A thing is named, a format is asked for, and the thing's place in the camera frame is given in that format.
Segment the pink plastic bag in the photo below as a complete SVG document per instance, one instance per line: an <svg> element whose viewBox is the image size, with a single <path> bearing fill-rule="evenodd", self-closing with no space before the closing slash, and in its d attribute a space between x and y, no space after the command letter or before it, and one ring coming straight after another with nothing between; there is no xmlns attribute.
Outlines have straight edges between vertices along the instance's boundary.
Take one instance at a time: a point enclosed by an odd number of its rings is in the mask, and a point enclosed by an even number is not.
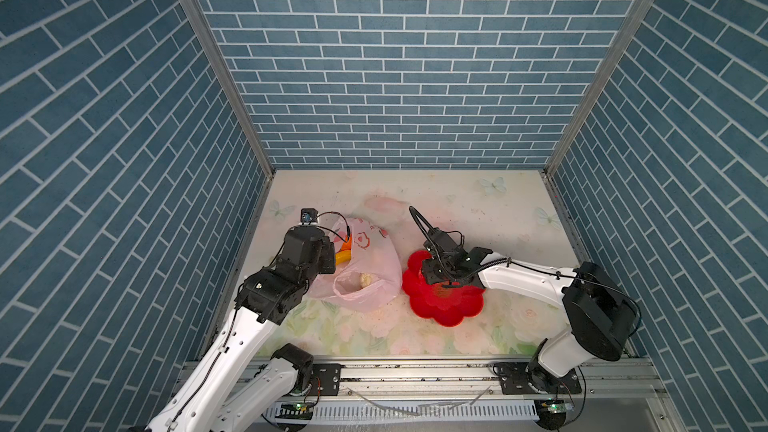
<svg viewBox="0 0 768 432"><path fill-rule="evenodd" d="M336 237L351 235L351 260L336 265L332 275L317 276L309 296L360 313L375 311L394 300L401 290L402 269L390 234L361 218L339 218L332 230L333 246ZM363 273L375 277L366 288L359 285Z"/></svg>

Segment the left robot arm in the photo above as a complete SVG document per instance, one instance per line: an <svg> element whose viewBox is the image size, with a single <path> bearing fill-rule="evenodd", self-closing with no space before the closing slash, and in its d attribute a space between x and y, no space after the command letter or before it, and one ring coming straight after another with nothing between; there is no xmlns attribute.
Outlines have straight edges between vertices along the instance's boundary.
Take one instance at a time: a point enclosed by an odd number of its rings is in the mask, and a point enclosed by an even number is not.
<svg viewBox="0 0 768 432"><path fill-rule="evenodd" d="M305 396L312 387L313 356L286 344L242 389L235 386L252 358L297 307L320 274L335 271L327 229L290 228L276 258L248 276L221 333L146 431L244 431L276 401Z"/></svg>

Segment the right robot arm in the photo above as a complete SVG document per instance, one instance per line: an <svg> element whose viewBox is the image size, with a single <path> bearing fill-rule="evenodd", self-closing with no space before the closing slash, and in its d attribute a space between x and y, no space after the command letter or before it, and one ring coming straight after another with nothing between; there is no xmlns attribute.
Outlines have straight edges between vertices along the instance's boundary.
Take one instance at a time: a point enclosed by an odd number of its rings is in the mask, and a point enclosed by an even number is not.
<svg viewBox="0 0 768 432"><path fill-rule="evenodd" d="M465 250L449 232L422 232L430 257L422 275L429 285L499 290L538 300L562 311L563 330L543 339L525 369L529 384L554 392L562 378L592 359L619 360L640 320L635 301L597 264L554 268L515 261L490 249Z"/></svg>

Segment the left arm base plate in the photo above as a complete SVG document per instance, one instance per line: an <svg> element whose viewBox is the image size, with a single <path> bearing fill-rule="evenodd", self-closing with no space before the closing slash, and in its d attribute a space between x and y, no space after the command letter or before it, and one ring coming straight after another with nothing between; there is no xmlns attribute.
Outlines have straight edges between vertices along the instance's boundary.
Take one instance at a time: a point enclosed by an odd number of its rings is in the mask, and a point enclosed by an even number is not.
<svg viewBox="0 0 768 432"><path fill-rule="evenodd" d="M340 363L315 363L308 382L304 385L300 395L325 397L338 396L341 384L342 365Z"/></svg>

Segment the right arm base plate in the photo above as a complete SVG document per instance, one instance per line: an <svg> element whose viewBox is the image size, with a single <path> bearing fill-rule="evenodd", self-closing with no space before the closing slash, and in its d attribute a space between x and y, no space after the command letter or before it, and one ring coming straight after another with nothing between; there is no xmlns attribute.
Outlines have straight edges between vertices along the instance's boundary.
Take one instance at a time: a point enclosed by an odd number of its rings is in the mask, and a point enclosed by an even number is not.
<svg viewBox="0 0 768 432"><path fill-rule="evenodd" d="M491 372L498 378L504 395L576 395L583 392L580 376L574 369L557 378L539 366L530 371L523 362L495 362Z"/></svg>

